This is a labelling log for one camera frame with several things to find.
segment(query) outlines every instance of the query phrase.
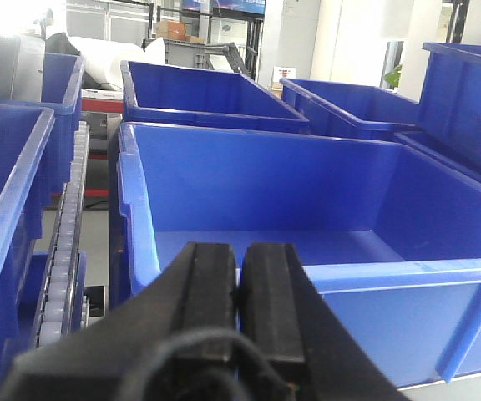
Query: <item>blue storage crate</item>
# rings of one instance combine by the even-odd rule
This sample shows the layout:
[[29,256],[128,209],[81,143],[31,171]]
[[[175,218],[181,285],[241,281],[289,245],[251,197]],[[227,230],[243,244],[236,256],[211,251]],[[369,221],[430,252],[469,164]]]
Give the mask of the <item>blue storage crate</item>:
[[418,114],[424,132],[397,140],[481,181],[481,46],[424,48],[431,52]]
[[416,102],[373,86],[281,79],[284,102],[307,117],[311,133],[362,140],[392,140],[415,129]]
[[45,151],[49,187],[62,192],[70,178],[73,135],[81,117],[81,83],[84,61],[81,57],[46,53],[43,70],[42,102],[0,100],[0,104],[47,107],[55,112],[55,125]]
[[122,62],[124,120],[300,133],[307,120],[241,74]]
[[51,109],[0,105],[0,367],[6,340],[19,331],[26,266],[42,237],[49,190],[41,159],[53,120]]
[[289,242],[395,385],[481,371],[478,182],[379,141],[123,124],[120,149],[131,294],[187,241]]

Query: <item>cardboard box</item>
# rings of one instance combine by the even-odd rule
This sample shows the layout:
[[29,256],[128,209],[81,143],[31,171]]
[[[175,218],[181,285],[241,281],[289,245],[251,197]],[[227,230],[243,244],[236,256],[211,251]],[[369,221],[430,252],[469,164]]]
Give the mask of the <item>cardboard box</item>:
[[203,38],[200,38],[199,36],[187,35],[185,40],[191,43],[202,43],[202,44],[205,43],[205,40]]
[[163,19],[157,23],[157,38],[185,40],[185,23]]
[[269,90],[272,92],[274,96],[276,96],[278,99],[281,99],[281,96],[283,95],[283,88],[272,88],[270,87]]

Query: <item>floor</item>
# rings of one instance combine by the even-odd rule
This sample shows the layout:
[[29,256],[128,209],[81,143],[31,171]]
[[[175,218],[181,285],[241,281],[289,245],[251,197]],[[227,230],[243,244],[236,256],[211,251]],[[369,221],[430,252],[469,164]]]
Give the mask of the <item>floor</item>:
[[[106,164],[93,162],[89,165],[87,187],[104,187]],[[97,203],[94,199],[86,199],[85,205],[92,206],[83,212],[80,249],[87,253],[86,286],[105,286],[109,284],[108,248],[109,227],[108,212],[103,200]],[[43,216],[44,238],[37,241],[36,248],[46,250],[51,239],[51,227],[55,219],[55,211],[45,211]],[[412,401],[481,401],[481,376],[466,378],[404,391]]]

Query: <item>gray bin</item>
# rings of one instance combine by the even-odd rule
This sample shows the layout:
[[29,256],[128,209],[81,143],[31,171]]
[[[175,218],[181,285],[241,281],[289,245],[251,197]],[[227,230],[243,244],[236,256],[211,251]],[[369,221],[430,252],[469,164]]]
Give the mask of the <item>gray bin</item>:
[[165,62],[179,67],[203,69],[205,67],[205,45],[203,43],[183,42],[164,39],[166,48]]

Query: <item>bin rim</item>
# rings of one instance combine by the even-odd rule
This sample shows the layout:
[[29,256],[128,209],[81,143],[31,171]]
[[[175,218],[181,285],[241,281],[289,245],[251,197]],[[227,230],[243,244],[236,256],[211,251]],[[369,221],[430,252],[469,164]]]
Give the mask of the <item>bin rim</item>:
[[158,111],[158,112],[168,112],[170,117],[168,119],[165,118],[165,121],[172,119],[172,114],[177,114],[178,120],[188,120],[188,121],[198,121],[198,116],[216,116],[216,115],[223,115],[228,118],[236,118],[236,119],[251,119],[251,120],[279,120],[279,121],[294,121],[296,123],[303,122],[308,124],[308,120],[306,117],[301,115],[299,112],[294,110],[289,104],[285,102],[281,102],[275,95],[268,92],[264,89],[261,85],[257,82],[253,81],[252,79],[246,77],[241,73],[229,73],[225,71],[210,71],[208,69],[192,69],[189,67],[179,67],[174,65],[157,65],[157,64],[150,64],[156,68],[165,68],[165,69],[183,69],[183,70],[190,70],[190,71],[197,71],[201,74],[222,74],[222,75],[235,75],[244,79],[248,84],[255,86],[258,88],[268,99],[270,99],[273,103],[279,104],[286,112],[289,114],[288,117],[271,117],[271,116],[264,116],[264,115],[250,115],[250,114],[234,114],[234,113],[214,113],[209,111],[194,111],[194,110],[182,110],[182,109],[167,109],[167,108],[154,108],[154,107],[142,107],[139,106],[139,102],[137,100],[136,91],[134,89],[134,82],[131,73],[131,64],[144,64],[146,63],[139,63],[136,61],[127,61],[122,60],[120,62],[120,69],[122,70],[122,80],[124,81],[124,104],[127,104],[129,108],[124,108],[124,112],[127,115],[130,115],[135,118],[141,118],[139,113],[145,113],[146,111]]
[[465,63],[481,64],[481,45],[426,42],[423,49],[431,53],[456,57]]
[[[395,130],[406,130],[406,131],[414,131],[414,130],[420,130],[420,127],[417,126],[416,124],[412,123],[391,123],[391,122],[380,122],[380,121],[367,121],[364,119],[359,119],[357,116],[354,114],[346,111],[345,109],[342,109],[340,107],[337,107],[334,105],[332,102],[325,100],[323,97],[312,93],[311,91],[303,88],[299,83],[302,82],[315,82],[319,84],[335,84],[335,85],[343,85],[343,86],[355,86],[355,87],[363,87],[363,88],[369,88],[371,90],[376,90],[380,92],[388,92],[385,89],[378,88],[376,86],[371,86],[371,85],[357,85],[357,84],[344,84],[340,82],[329,82],[329,81],[316,81],[312,79],[290,79],[290,78],[281,78],[280,82],[283,84],[284,87],[287,87],[294,92],[299,93],[301,96],[311,100],[312,102],[318,104],[322,108],[326,109],[333,115],[335,115],[337,118],[342,119],[346,121],[349,125],[352,125],[355,128],[359,129],[367,129],[369,131],[395,131]],[[402,95],[399,94],[394,94],[396,97],[399,97],[401,99],[405,99],[410,102],[414,102],[411,99],[404,98]]]

